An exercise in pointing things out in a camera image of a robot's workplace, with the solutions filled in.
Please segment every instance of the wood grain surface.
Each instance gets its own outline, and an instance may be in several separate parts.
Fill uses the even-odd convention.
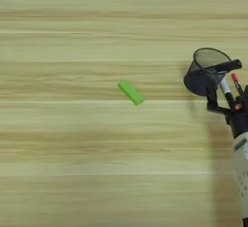
[[[247,82],[247,4],[0,0],[0,226],[241,226],[231,131],[182,80],[213,47]]]

